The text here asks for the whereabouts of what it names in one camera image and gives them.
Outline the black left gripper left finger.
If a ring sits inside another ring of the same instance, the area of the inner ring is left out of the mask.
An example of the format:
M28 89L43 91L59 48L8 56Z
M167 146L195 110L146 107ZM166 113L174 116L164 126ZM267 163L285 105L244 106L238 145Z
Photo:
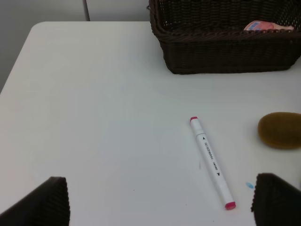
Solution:
M71 210L67 181L50 177L0 214L2 226L68 226Z

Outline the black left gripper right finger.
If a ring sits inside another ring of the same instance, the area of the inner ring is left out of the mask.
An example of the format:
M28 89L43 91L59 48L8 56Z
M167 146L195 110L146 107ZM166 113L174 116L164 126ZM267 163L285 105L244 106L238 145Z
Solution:
M301 191L272 173L258 174L251 212L257 226L299 226Z

